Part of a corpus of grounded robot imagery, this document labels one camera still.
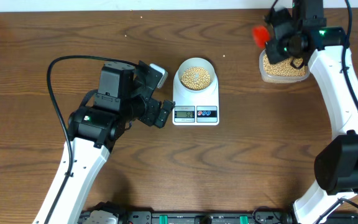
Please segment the red measuring scoop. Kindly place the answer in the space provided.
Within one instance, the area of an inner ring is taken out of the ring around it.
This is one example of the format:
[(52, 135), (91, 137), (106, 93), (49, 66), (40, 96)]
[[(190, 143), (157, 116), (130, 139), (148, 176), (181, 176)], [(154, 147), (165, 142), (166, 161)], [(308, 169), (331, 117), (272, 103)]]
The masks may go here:
[(252, 36), (255, 44), (261, 49), (264, 49), (265, 44), (271, 39), (270, 32), (265, 26), (254, 27), (252, 29)]

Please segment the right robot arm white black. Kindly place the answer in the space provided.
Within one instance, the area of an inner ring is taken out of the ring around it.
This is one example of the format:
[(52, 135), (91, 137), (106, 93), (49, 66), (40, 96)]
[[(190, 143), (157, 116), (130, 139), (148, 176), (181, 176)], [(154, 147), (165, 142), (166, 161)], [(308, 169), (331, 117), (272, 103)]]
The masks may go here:
[(272, 36), (264, 42), (272, 64), (300, 58), (318, 83), (331, 123), (332, 141), (314, 160), (315, 180), (295, 200), (282, 223), (327, 223), (358, 195), (358, 79), (352, 65), (351, 27), (329, 27), (322, 1), (272, 6), (264, 19)]

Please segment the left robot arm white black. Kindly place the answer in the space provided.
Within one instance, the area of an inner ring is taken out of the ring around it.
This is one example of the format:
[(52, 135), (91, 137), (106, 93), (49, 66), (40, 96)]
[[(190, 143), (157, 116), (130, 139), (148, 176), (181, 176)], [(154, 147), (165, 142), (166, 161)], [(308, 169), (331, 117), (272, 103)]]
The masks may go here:
[(76, 223), (97, 174), (130, 123), (165, 126), (175, 104), (152, 95), (167, 77), (153, 63), (105, 62), (98, 89), (86, 94), (64, 124), (62, 159), (35, 223)]

